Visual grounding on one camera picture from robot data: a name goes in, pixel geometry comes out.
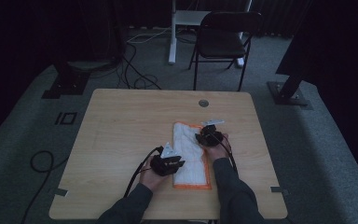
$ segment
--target chair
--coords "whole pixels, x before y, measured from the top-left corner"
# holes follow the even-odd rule
[[[199,63],[230,62],[227,68],[229,69],[236,59],[244,57],[238,87],[238,91],[241,90],[251,48],[251,39],[261,26],[262,19],[261,14],[258,12],[210,12],[202,19],[188,67],[188,69],[191,69],[191,64],[196,64],[193,91],[196,90],[197,86]],[[241,42],[240,32],[248,34],[244,44]],[[200,61],[199,56],[209,60]]]

